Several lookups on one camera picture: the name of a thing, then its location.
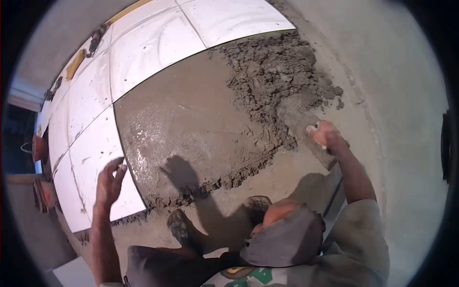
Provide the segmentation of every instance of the wall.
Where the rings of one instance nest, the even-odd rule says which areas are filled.
[[[429,251],[447,194],[440,130],[447,100],[423,32],[386,0],[288,0],[327,39],[363,92],[381,147],[389,286],[405,286]]]

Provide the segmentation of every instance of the hand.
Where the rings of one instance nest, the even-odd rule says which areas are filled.
[[[112,204],[118,199],[123,177],[128,170],[127,165],[122,164],[123,160],[124,157],[119,157],[110,161],[99,173],[95,206],[110,209]]]
[[[307,126],[306,131],[323,149],[329,148],[335,152],[336,149],[347,146],[338,129],[329,121],[318,121],[315,126]]]

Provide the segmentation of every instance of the cement splatter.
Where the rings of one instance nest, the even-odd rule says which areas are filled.
[[[335,96],[343,94],[342,88],[334,87],[326,74],[315,69],[315,50],[297,31],[271,32],[233,41],[214,48],[209,52],[211,57],[215,51],[233,69],[228,87],[235,92],[234,105],[262,125],[267,133],[258,137],[268,140],[273,147],[292,141],[288,127],[277,116],[281,99],[299,97],[308,110],[328,106]],[[342,108],[344,103],[339,100],[338,107]]]

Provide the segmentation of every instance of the white tile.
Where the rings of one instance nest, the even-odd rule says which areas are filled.
[[[207,47],[295,28],[265,0],[194,0],[180,7]]]
[[[127,32],[111,49],[112,97],[116,101],[146,78],[205,46],[176,7]]]
[[[97,56],[67,92],[68,140],[72,145],[85,128],[111,103],[108,51]]]
[[[107,108],[70,147],[70,156],[78,190],[92,219],[97,177],[112,159],[123,156],[116,128],[113,106]],[[116,220],[145,209],[129,172],[126,173],[119,199],[114,203],[110,220]]]
[[[63,156],[54,177],[57,198],[71,232],[91,227],[91,221],[80,199],[68,152]]]
[[[80,74],[85,70],[85,68],[89,65],[89,63],[93,62],[94,59],[97,57],[97,55],[101,54],[105,50],[107,50],[108,46],[110,45],[111,42],[111,37],[112,37],[112,28],[109,27],[107,32],[103,35],[101,42],[99,43],[99,46],[96,50],[96,53],[94,57],[92,58],[85,58],[83,62],[81,62],[80,66],[78,67],[77,71],[75,72],[75,75],[73,76],[73,79],[70,81],[66,81],[65,77],[67,75],[66,68],[72,61],[75,59],[76,55],[78,54],[78,51],[85,48],[86,52],[89,51],[89,45],[91,43],[91,38],[87,39],[85,43],[77,50],[77,52],[72,56],[72,58],[68,61],[68,63],[65,65],[61,73],[59,74],[59,77],[62,76],[62,82],[61,86],[57,89],[56,94],[54,95],[53,100],[51,101],[51,106],[50,106],[50,111],[51,115],[54,113],[56,110],[57,106],[61,102],[61,100],[64,98],[66,95],[67,91],[69,90],[70,86],[78,79]]]
[[[174,0],[153,0],[129,12],[112,24],[113,41],[155,15],[176,7]]]
[[[54,112],[48,131],[48,146],[50,155],[51,170],[54,172],[60,159],[68,150],[67,124],[68,124],[67,97],[62,101]]]

